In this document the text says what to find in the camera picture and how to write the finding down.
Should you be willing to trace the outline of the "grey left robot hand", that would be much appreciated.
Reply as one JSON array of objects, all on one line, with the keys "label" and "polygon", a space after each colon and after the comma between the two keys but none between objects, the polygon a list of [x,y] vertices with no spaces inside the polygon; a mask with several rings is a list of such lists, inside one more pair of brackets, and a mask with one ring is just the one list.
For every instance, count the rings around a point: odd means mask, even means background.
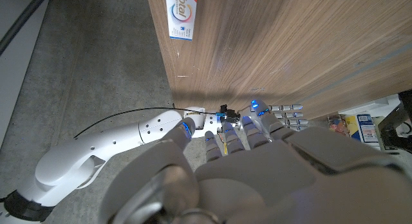
[{"label": "grey left robot hand", "polygon": [[411,171],[394,157],[319,127],[286,128],[261,100],[241,119],[249,149],[224,123],[207,161],[183,150],[195,123],[178,122],[127,165],[104,196],[99,223],[410,223]]}]

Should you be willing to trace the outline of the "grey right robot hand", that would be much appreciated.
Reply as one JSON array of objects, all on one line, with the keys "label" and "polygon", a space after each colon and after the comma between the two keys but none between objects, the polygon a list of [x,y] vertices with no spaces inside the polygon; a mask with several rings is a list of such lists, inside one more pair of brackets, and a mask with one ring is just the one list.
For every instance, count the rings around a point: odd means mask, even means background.
[{"label": "grey right robot hand", "polygon": [[304,119],[302,109],[301,104],[269,106],[269,110],[275,114],[279,121],[294,131],[302,131],[308,127],[308,120]]}]

